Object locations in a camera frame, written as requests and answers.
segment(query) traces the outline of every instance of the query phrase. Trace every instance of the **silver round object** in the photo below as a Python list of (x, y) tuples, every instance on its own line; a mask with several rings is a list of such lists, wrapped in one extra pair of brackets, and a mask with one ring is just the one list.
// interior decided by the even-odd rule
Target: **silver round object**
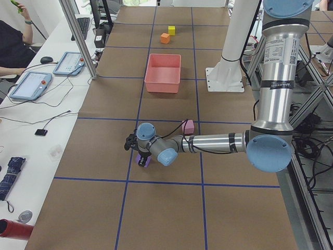
[(24, 211), (19, 215), (19, 223), (26, 224), (28, 223), (32, 218), (32, 211)]

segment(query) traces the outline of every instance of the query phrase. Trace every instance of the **white table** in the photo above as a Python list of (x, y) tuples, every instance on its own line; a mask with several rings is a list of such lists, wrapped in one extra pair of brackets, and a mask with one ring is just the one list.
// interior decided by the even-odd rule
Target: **white table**
[[(96, 50), (94, 37), (93, 26), (91, 25), (86, 39), (86, 45), (91, 55)], [(76, 42), (70, 39), (71, 32), (66, 19), (63, 18), (29, 66), (40, 64), (40, 59), (43, 56), (51, 56), (54, 61), (59, 61), (66, 51), (79, 52)], [(54, 68), (55, 65), (48, 65), (31, 70), (52, 72)], [(59, 85), (65, 78), (53, 76), (53, 80), (46, 91)], [(16, 107), (0, 109), (0, 117), (36, 122), (54, 117), (67, 110), (77, 113), (89, 88), (89, 79), (90, 75), (86, 67), (82, 69), (78, 76), (70, 77), (74, 87), (58, 107), (24, 103)], [(57, 105), (71, 87), (67, 80), (36, 101)], [(7, 106), (12, 106), (8, 98), (4, 99), (0, 108)], [(2, 119), (0, 123), (0, 152), (2, 151), (0, 153), (0, 165), (2, 166), (0, 180), (6, 174), (7, 164), (11, 157), (24, 157), (26, 162), (6, 197), (13, 204), (15, 211), (12, 214), (9, 213), (7, 203), (0, 202), (0, 219), (17, 220), (21, 212), (30, 210), (33, 212), (33, 217), (28, 224), (35, 225), (76, 118), (77, 115), (68, 115), (53, 119), (45, 128), (48, 130), (45, 137), (36, 136), (34, 133), (37, 129), (43, 128), (47, 121), (29, 125)], [(27, 241), (0, 238), (1, 250), (20, 250), (24, 249), (26, 244)]]

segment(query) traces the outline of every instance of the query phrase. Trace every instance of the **person's arm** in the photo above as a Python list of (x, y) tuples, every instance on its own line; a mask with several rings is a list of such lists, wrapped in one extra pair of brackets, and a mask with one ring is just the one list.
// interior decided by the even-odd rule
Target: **person's arm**
[(328, 6), (328, 0), (321, 0), (319, 3), (319, 10), (326, 11)]
[(10, 74), (17, 74), (18, 76), (23, 73), (25, 68), (4, 68), (0, 67), (0, 77), (7, 76)]
[[(18, 7), (23, 10), (21, 12), (21, 15), (24, 17), (24, 21), (31, 22), (31, 18), (30, 18), (27, 8), (23, 4), (19, 4)], [(23, 38), (22, 38), (23, 42), (26, 44), (32, 44), (32, 36), (33, 36), (33, 34), (32, 34), (31, 24), (26, 23), (25, 27), (24, 27), (24, 32), (23, 32)]]

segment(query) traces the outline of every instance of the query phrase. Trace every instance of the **black shirt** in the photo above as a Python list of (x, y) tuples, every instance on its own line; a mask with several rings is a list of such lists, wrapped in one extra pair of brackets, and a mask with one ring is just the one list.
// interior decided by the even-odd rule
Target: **black shirt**
[(23, 34), (0, 20), (0, 67), (26, 68), (35, 52), (22, 41)]

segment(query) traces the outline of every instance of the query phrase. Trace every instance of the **toy block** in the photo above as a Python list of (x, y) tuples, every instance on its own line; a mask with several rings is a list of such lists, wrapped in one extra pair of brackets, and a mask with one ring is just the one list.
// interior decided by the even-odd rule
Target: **toy block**
[[(141, 159), (141, 155), (138, 154), (138, 155), (136, 156), (136, 158), (135, 158), (135, 162), (136, 162), (137, 164), (139, 164), (140, 159)], [(149, 165), (149, 163), (150, 163), (150, 160), (151, 160), (151, 157), (148, 156), (147, 161), (146, 161), (146, 164), (145, 164), (145, 168), (148, 167), (148, 165)]]
[(170, 35), (163, 33), (163, 34), (161, 34), (160, 40), (161, 40), (161, 43), (168, 44), (168, 43), (170, 43)]
[(186, 127), (185, 126), (185, 122), (182, 124), (182, 133), (184, 132), (184, 134), (193, 134), (194, 133), (194, 123), (193, 120), (188, 120), (186, 123)]
[(176, 35), (176, 26), (168, 26), (169, 35)]

